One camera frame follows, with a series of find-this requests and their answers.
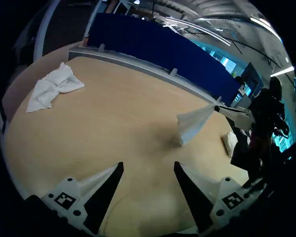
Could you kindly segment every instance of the white towel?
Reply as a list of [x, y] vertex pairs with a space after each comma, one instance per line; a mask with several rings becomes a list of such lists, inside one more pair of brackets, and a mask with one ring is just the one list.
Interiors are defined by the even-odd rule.
[[215, 104], [210, 104], [204, 108], [176, 116], [178, 118], [178, 129], [182, 146], [198, 134], [214, 110]]
[[59, 93], [67, 93], [83, 87], [84, 84], [75, 77], [71, 68], [62, 62], [59, 69], [38, 80], [28, 102], [26, 112], [30, 113], [51, 108], [51, 102]]

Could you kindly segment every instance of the blue partition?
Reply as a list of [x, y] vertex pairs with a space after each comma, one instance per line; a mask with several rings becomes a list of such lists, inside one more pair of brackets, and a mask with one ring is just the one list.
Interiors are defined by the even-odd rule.
[[138, 18], [99, 13], [90, 29], [88, 46], [113, 50], [151, 62], [169, 71], [178, 69], [195, 85], [230, 105], [239, 84], [225, 67], [199, 46], [168, 27]]

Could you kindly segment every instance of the window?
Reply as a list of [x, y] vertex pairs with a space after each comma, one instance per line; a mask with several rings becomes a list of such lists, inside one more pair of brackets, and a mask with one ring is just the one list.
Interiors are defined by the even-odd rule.
[[216, 52], [210, 48], [206, 48], [205, 46], [200, 46], [202, 50], [204, 50], [205, 52], [209, 53], [210, 56], [212, 56], [214, 59], [216, 59], [217, 61], [219, 61], [221, 64], [224, 65], [224, 67], [226, 68], [226, 70], [231, 74], [232, 71], [234, 70], [234, 68], [236, 67], [236, 63], [233, 62], [232, 60], [230, 60], [229, 58], [223, 56], [221, 53]]
[[211, 56], [212, 56], [214, 59], [216, 59], [217, 61], [220, 61], [220, 62], [221, 62], [221, 60], [224, 58], [223, 55], [221, 55], [220, 53], [217, 53], [217, 52], [215, 52], [215, 51], [214, 51], [213, 54], [211, 54]]
[[223, 65], [225, 66], [226, 70], [229, 73], [232, 73], [232, 71], [234, 70], [234, 68], [236, 67], [236, 63], [231, 61], [230, 59], [226, 58], [226, 60], [224, 61]]
[[244, 92], [247, 94], [247, 96], [249, 96], [250, 93], [251, 93], [251, 89], [250, 89], [250, 87], [247, 85], [247, 83], [244, 83]]
[[272, 135], [272, 139], [275, 142], [275, 144], [279, 147], [279, 150], [281, 152], [285, 151], [287, 148], [289, 148], [293, 144], [293, 137], [291, 132], [289, 132], [288, 139], [284, 137], [277, 137], [274, 134]]

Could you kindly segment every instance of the dark clothing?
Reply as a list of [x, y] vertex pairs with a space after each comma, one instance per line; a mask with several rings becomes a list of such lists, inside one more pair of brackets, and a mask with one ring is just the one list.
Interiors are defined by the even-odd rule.
[[275, 127], [286, 133], [288, 126], [284, 122], [284, 104], [275, 99], [268, 89], [262, 89], [248, 109], [255, 118], [255, 124], [252, 127], [254, 136], [269, 139]]
[[255, 118], [251, 141], [247, 151], [242, 153], [240, 148], [238, 154], [234, 151], [236, 154], [232, 157], [232, 162], [239, 163], [238, 167], [247, 170], [249, 178], [255, 179], [261, 168], [260, 161], [263, 161], [263, 166], [269, 166], [271, 162], [271, 147], [275, 146], [272, 144], [272, 134], [275, 127], [283, 130], [283, 133], [288, 133], [288, 126], [284, 122], [284, 104], [274, 98], [268, 89], [262, 89], [248, 109]]

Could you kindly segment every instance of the table surface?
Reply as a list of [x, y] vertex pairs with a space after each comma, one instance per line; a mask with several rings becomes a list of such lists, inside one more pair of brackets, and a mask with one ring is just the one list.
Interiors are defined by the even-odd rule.
[[81, 180], [123, 161], [100, 233], [158, 236], [195, 224], [174, 161], [216, 180], [247, 179], [230, 164], [221, 140], [230, 126], [219, 113], [190, 143], [178, 146], [176, 115], [207, 102], [109, 62], [77, 57], [67, 64], [85, 87], [58, 95], [52, 109], [25, 113], [30, 93], [6, 134], [7, 165], [30, 194], [43, 196], [67, 176]]

